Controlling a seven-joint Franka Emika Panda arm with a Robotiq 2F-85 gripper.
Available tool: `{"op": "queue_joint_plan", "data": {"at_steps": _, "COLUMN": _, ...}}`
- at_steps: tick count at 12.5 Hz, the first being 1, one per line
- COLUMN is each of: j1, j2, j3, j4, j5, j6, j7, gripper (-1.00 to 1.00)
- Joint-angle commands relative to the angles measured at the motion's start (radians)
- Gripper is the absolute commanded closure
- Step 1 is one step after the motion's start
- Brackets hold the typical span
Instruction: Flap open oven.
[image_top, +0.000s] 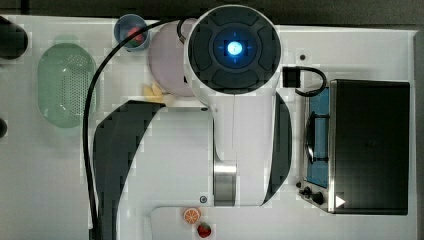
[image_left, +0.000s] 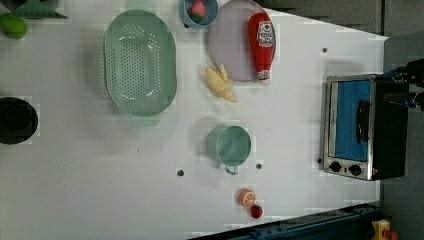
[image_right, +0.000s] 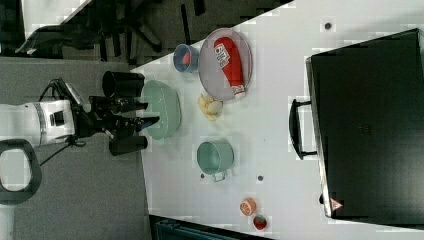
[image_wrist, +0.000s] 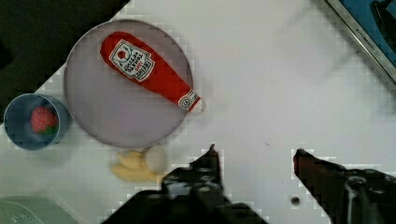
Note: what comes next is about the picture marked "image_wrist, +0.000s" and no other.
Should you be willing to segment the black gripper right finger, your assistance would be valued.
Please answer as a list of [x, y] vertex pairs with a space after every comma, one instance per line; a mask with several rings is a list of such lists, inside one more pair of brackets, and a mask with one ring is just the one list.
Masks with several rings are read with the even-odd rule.
[[396, 224], [396, 182], [375, 169], [347, 169], [299, 148], [295, 175], [332, 224]]

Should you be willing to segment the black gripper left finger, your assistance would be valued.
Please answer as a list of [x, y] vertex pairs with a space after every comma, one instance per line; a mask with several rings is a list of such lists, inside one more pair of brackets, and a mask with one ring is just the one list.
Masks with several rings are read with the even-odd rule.
[[268, 224], [223, 192], [219, 153], [209, 150], [166, 175], [159, 190], [136, 193], [102, 224]]

